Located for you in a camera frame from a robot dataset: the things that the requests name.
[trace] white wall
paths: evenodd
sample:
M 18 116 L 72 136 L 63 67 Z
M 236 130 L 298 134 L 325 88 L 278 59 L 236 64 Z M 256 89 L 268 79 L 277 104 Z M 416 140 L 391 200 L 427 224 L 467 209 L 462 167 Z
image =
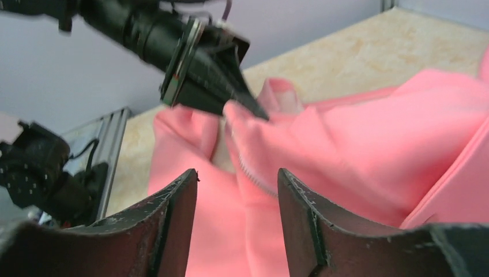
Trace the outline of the white wall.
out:
M 18 118 L 0 111 L 0 141 L 12 143 L 22 131 L 17 124 Z
M 215 16 L 223 8 L 206 6 Z M 229 21 L 251 40 L 248 67 L 379 9 L 379 0 L 234 0 Z M 162 81 L 81 20 L 67 38 L 48 19 L 0 13 L 0 110 L 61 132 L 123 106 L 140 113 L 158 105 Z
M 399 7 L 489 31 L 489 0 L 399 0 Z

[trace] worn black plastic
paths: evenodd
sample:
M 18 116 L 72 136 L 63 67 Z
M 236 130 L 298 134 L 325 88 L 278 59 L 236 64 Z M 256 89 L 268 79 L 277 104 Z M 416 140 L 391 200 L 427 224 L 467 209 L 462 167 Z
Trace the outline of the worn black plastic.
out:
M 238 52 L 234 42 L 198 49 L 175 103 L 222 115 L 224 105 L 235 100 L 255 116 L 268 120 L 245 82 Z
M 15 277 L 184 277 L 197 172 L 88 227 L 0 226 L 0 272 Z
M 427 224 L 400 230 L 357 216 L 279 171 L 279 203 L 292 277 L 486 276 L 489 228 Z

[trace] pink hoodie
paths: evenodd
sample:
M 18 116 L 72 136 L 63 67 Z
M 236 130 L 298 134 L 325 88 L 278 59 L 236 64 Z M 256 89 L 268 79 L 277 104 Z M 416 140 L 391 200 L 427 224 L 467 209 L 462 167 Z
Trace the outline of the pink hoodie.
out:
M 210 161 L 217 117 L 180 106 L 155 118 L 148 193 L 188 168 L 201 180 L 187 276 L 288 276 L 281 167 L 383 224 L 489 221 L 489 54 L 479 79 L 425 70 L 398 88 L 303 105 L 270 78 L 259 101 L 270 122 L 224 109 L 235 174 Z

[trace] table surface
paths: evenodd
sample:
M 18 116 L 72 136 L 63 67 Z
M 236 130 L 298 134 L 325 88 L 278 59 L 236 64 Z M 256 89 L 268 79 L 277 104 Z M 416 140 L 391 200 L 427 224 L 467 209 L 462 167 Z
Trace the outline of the table surface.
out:
M 489 33 L 393 9 L 244 71 L 259 93 L 267 77 L 294 82 L 304 102 L 398 85 L 425 68 L 475 74 Z M 114 214 L 146 198 L 154 108 L 127 122 L 108 204 Z M 222 140 L 213 162 L 232 170 Z

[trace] metal frame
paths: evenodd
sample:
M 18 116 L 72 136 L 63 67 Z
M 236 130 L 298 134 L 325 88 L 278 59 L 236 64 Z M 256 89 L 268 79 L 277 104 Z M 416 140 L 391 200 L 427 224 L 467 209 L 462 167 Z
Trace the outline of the metal frame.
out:
M 199 19 L 191 17 L 187 23 L 186 31 L 176 47 L 175 54 L 171 58 L 160 88 L 161 100 L 171 107 L 176 105 L 178 93 L 180 93 L 183 80 L 195 53 L 195 47 L 203 31 L 203 23 Z
M 108 173 L 100 200 L 97 220 L 106 216 L 112 182 L 119 159 L 119 152 L 121 151 L 122 138 L 124 137 L 126 122 L 130 116 L 131 111 L 127 107 L 122 108 L 62 135 L 70 145 L 72 153 L 75 154 L 80 152 L 93 138 L 99 139 L 99 145 L 93 156 L 93 164 L 108 163 Z M 69 161 L 65 165 L 65 170 L 71 174 L 83 170 L 86 166 L 88 155 L 89 151 L 80 156 L 80 158 Z
M 381 13 L 399 6 L 399 0 L 381 0 Z

